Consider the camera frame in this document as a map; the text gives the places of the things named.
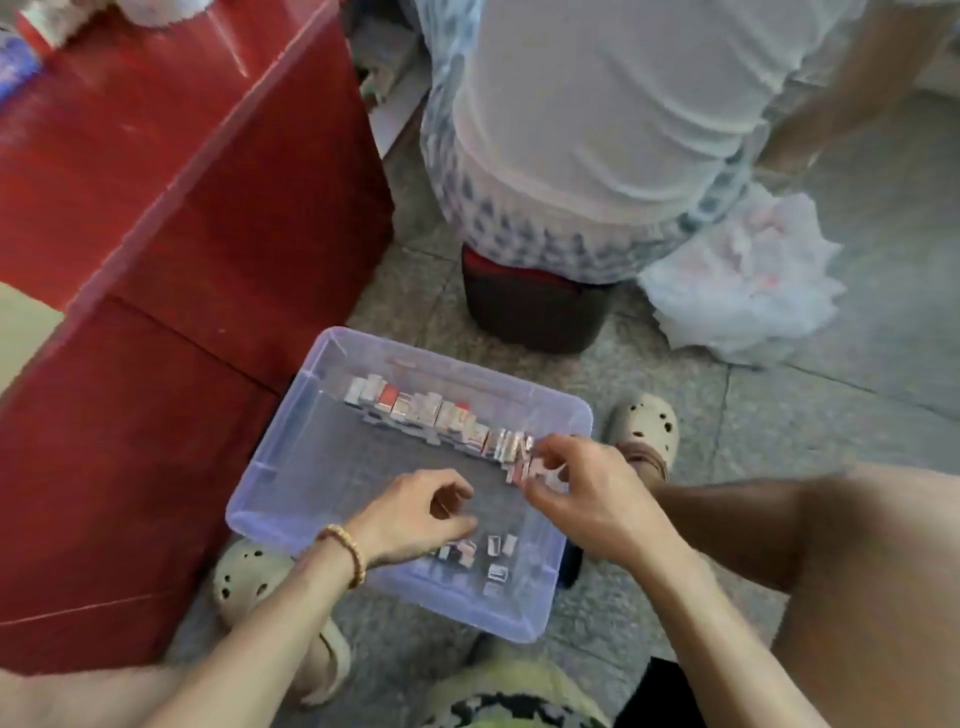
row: red cabinet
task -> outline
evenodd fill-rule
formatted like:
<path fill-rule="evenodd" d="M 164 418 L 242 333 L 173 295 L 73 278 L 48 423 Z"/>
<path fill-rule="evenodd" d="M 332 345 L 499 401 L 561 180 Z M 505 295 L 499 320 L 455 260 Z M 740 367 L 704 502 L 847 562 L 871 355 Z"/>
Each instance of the red cabinet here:
<path fill-rule="evenodd" d="M 248 377 L 104 299 L 24 376 L 0 418 L 0 665 L 33 666 L 34 651 L 14 638 L 30 619 L 120 614 L 125 602 L 193 590 L 275 406 Z M 88 620 L 70 629 L 68 619 L 58 643 L 35 649 L 74 654 L 72 643 L 90 639 Z"/>
<path fill-rule="evenodd" d="M 0 109 L 0 281 L 65 315 L 0 397 L 0 667 L 159 654 L 278 396 L 390 244 L 337 9 L 111 10 Z"/>

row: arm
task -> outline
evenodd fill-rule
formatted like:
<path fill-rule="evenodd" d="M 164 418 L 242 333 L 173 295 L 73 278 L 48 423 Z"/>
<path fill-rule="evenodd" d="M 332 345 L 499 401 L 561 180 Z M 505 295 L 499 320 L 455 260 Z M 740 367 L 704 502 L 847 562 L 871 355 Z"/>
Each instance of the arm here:
<path fill-rule="evenodd" d="M 650 597 L 711 728 L 825 728 L 816 708 L 717 585 L 616 449 L 551 435 L 548 468 L 566 466 L 569 493 L 538 480 L 530 503 L 574 543 L 610 559 Z"/>
<path fill-rule="evenodd" d="M 402 475 L 346 529 L 371 567 L 397 564 L 472 531 L 476 519 L 455 515 L 472 495 L 454 471 Z M 314 544 L 144 728 L 267 728 L 353 575 L 353 557 L 338 541 Z"/>
<path fill-rule="evenodd" d="M 830 87 L 783 120 L 757 165 L 796 172 L 831 141 L 890 110 L 940 51 L 960 6 L 876 4 Z"/>
<path fill-rule="evenodd" d="M 628 571 L 650 597 L 709 726 L 826 728 L 827 723 L 686 544 Z"/>

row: person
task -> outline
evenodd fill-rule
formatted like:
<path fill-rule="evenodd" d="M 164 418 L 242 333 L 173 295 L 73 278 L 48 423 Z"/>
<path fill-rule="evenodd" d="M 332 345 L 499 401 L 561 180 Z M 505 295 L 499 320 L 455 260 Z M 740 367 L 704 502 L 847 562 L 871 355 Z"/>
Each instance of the person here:
<path fill-rule="evenodd" d="M 562 468 L 568 492 L 535 479 L 523 494 L 642 587 L 707 726 L 960 724 L 960 479 L 856 465 L 808 480 L 669 484 L 679 423 L 649 394 L 618 410 L 608 440 L 544 438 L 538 452 L 548 467 Z M 411 559 L 468 534 L 476 521 L 463 506 L 472 492 L 454 471 L 404 475 L 347 522 L 348 539 L 314 544 L 189 671 L 6 674 L 0 725 L 265 728 L 311 640 L 364 566 Z M 772 648 L 698 551 L 790 594 Z M 636 698 L 617 725 L 651 716 L 673 723 L 683 707 L 637 705 Z M 427 698 L 427 715 L 424 726 L 442 728 L 609 724 L 558 668 L 502 655 L 492 667 L 480 663 L 441 683 Z"/>
<path fill-rule="evenodd" d="M 763 115 L 862 0 L 418 0 L 420 147 L 445 219 L 492 262 L 633 279 L 722 220 L 755 162 L 805 169 L 897 103 L 955 0 L 875 0 L 830 86 Z"/>

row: beaded bracelet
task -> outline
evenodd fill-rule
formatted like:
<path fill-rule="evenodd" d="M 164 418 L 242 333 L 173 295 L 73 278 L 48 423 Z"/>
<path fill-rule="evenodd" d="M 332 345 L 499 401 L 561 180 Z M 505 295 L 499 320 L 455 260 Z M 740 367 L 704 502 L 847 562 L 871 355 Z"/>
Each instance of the beaded bracelet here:
<path fill-rule="evenodd" d="M 317 536 L 317 541 L 324 536 L 332 536 L 350 552 L 350 555 L 353 557 L 353 581 L 350 582 L 350 588 L 356 589 L 363 584 L 367 578 L 367 563 L 360 553 L 360 546 L 358 546 L 346 530 L 339 525 L 329 525 L 324 528 Z"/>

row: red label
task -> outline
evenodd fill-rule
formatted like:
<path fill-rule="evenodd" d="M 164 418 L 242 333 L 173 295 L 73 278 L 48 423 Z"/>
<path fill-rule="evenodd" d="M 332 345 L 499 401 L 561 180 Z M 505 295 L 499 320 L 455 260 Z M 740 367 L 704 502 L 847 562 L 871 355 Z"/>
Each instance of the red label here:
<path fill-rule="evenodd" d="M 386 386 L 384 386 L 383 391 L 380 393 L 379 402 L 381 404 L 384 404 L 388 407 L 393 408 L 394 403 L 396 402 L 396 397 L 399 394 L 400 394 L 400 390 L 398 390 L 393 384 L 387 384 Z"/>

